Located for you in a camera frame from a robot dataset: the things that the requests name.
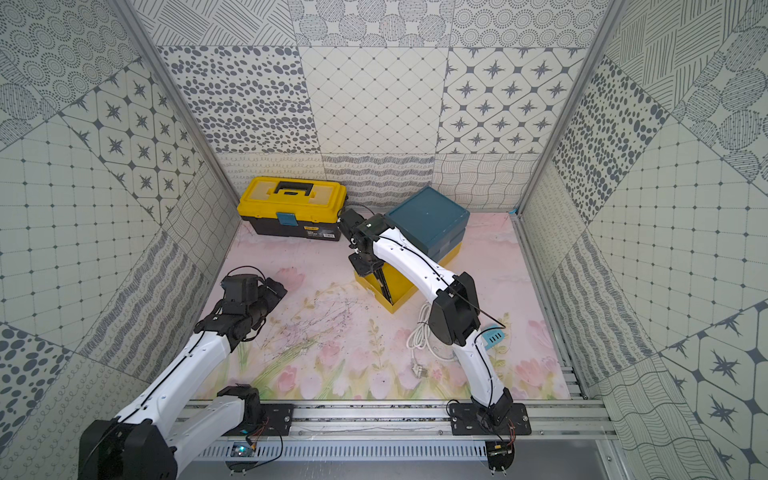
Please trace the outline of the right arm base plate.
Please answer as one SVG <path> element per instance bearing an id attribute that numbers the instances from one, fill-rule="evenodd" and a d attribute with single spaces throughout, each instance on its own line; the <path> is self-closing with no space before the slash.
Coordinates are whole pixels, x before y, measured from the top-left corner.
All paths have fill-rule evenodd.
<path id="1" fill-rule="evenodd" d="M 508 439 L 512 434 L 532 434 L 530 417 L 522 403 L 512 403 L 505 412 L 496 409 L 489 413 L 477 403 L 451 400 L 446 404 L 446 412 L 454 436 L 489 435 Z"/>

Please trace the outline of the black pencil pair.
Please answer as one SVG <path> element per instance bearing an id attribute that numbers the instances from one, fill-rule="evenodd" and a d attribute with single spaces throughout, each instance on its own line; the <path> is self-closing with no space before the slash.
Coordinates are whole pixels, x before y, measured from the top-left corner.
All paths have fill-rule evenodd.
<path id="1" fill-rule="evenodd" d="M 377 282 L 379 284 L 379 287 L 380 287 L 381 294 L 382 294 L 383 298 L 388 303 L 392 303 L 392 296 L 391 296 L 391 293 L 390 293 L 390 290 L 389 290 L 389 287 L 388 287 L 388 284 L 387 284 L 386 277 L 385 277 L 385 274 L 383 272 L 383 269 L 382 268 L 376 269 L 373 272 L 373 275 L 374 275 L 375 279 L 377 280 Z"/>

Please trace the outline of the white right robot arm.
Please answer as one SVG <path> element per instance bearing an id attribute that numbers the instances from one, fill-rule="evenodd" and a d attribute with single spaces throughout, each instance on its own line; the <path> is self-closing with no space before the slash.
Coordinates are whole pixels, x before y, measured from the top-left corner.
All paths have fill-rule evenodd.
<path id="1" fill-rule="evenodd" d="M 470 385 L 471 399 L 488 427 L 498 427 L 513 405 L 512 395 L 492 367 L 484 335 L 504 328 L 500 321 L 481 328 L 476 285 L 471 275 L 455 274 L 433 261 L 381 214 L 368 218 L 353 209 L 342 210 L 337 223 L 353 253 L 350 263 L 360 276 L 387 264 L 410 281 L 431 303 L 427 325 L 432 334 L 452 348 Z"/>

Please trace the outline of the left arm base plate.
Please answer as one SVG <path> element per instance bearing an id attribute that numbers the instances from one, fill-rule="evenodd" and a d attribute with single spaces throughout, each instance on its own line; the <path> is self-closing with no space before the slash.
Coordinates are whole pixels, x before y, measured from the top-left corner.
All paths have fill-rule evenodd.
<path id="1" fill-rule="evenodd" d="M 252 436 L 280 436 L 290 434 L 295 405 L 292 403 L 266 403 L 261 405 L 261 416 Z"/>

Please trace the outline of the yellow bottom drawer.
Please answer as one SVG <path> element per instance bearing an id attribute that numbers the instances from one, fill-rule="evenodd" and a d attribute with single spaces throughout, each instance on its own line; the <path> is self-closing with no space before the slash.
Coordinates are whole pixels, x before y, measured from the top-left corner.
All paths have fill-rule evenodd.
<path id="1" fill-rule="evenodd" d="M 358 283 L 390 313 L 394 314 L 416 293 L 432 302 L 437 290 L 446 290 L 447 285 L 453 282 L 453 273 L 449 271 L 448 264 L 460 252 L 462 242 L 439 262 L 432 260 L 404 237 L 395 237 L 394 242 L 382 239 L 382 242 L 385 246 L 378 250 L 381 254 L 379 259 L 384 261 L 381 268 L 392 296 L 392 303 L 383 298 L 373 273 L 361 277 L 353 267 L 352 270 Z"/>

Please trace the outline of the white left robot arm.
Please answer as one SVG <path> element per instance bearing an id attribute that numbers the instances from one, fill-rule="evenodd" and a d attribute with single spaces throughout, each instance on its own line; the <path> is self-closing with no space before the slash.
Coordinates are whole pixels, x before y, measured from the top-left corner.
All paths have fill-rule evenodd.
<path id="1" fill-rule="evenodd" d="M 216 439 L 243 436 L 242 456 L 255 452 L 269 428 L 257 388 L 230 385 L 182 426 L 178 415 L 208 375 L 242 343 L 256 339 L 287 290 L 260 271 L 232 272 L 222 298 L 199 320 L 182 351 L 129 405 L 96 420 L 79 441 L 81 479 L 175 479 Z"/>

